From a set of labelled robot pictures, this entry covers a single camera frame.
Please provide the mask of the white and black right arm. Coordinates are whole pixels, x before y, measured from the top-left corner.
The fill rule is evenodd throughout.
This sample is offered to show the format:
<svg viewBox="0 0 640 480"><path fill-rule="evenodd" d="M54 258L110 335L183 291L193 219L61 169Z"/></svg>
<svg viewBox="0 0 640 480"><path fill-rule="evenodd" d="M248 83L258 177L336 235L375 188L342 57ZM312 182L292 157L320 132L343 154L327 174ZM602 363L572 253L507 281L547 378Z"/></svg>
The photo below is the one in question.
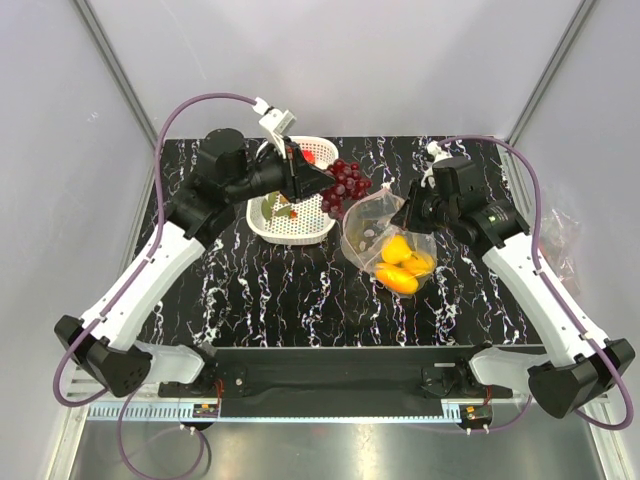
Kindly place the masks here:
<svg viewBox="0 0 640 480"><path fill-rule="evenodd" d="M608 392L633 362L631 344L610 339L554 275L513 204L488 199L471 160L436 160L391 222L412 233L449 231L507 287L544 346L542 354L473 348L453 374L463 395L499 386L562 419Z"/></svg>

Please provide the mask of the dark red grape bunch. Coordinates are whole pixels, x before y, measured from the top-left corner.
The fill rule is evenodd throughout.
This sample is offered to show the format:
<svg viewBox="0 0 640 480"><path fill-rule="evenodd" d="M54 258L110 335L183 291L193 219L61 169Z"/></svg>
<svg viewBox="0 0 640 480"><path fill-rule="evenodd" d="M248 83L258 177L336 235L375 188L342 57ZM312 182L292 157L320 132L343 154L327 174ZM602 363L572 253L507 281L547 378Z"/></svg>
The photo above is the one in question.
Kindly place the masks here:
<svg viewBox="0 0 640 480"><path fill-rule="evenodd" d="M341 220L345 214L345 202L364 199L372 181L357 162L337 159L326 171L334 178L334 184L321 192L321 211L330 219Z"/></svg>

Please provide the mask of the clear pink-dotted zip bag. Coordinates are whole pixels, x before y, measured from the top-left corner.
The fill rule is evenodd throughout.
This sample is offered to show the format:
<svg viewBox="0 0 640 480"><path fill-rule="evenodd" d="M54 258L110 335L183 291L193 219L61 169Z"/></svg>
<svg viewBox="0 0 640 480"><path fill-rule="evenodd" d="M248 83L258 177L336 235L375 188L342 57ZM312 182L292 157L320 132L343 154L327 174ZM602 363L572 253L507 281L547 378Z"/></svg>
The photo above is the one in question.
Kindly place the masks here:
<svg viewBox="0 0 640 480"><path fill-rule="evenodd" d="M435 273L437 245L431 234L412 233L391 223L402 204L386 188L357 201L342 220L341 250L387 290L411 297Z"/></svg>

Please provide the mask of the yellow lemon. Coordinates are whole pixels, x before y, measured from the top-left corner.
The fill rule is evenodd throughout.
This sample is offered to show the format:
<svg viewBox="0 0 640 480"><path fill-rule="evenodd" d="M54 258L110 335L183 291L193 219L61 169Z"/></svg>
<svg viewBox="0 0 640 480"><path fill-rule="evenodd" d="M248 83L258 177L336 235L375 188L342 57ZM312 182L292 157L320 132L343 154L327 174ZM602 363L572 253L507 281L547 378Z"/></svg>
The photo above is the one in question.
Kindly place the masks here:
<svg viewBox="0 0 640 480"><path fill-rule="evenodd" d="M402 264L413 252L406 238L402 235L393 236L381 251L382 260L385 263Z"/></svg>
<svg viewBox="0 0 640 480"><path fill-rule="evenodd" d="M424 252L412 252L411 255L402 262L402 267L412 276L422 278L429 276L436 268L434 258Z"/></svg>

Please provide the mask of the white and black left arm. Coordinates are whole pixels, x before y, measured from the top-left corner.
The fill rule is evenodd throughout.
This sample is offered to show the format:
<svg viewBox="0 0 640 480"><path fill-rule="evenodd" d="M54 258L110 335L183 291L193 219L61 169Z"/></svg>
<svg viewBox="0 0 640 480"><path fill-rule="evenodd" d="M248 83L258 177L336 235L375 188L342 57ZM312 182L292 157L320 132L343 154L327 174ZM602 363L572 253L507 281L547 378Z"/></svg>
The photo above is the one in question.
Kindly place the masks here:
<svg viewBox="0 0 640 480"><path fill-rule="evenodd" d="M269 194L299 203L332 186L327 160L304 156L310 141L284 137L251 153L239 131L210 132L190 174L159 210L147 246L91 308L57 321L54 333L66 349L62 360L73 361L116 398L159 382L208 394L216 372L197 349L144 343L138 335L174 282L235 222L237 205Z"/></svg>

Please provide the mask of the orange mango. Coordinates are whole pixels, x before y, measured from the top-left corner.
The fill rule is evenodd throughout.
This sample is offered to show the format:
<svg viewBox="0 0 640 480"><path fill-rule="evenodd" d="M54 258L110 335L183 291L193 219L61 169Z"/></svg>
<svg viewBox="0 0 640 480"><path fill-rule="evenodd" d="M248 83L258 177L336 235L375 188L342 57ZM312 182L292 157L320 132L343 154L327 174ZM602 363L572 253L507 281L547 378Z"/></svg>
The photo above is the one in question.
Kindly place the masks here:
<svg viewBox="0 0 640 480"><path fill-rule="evenodd" d="M420 287L419 281L404 269L379 269L375 276L385 287L402 295L413 295Z"/></svg>

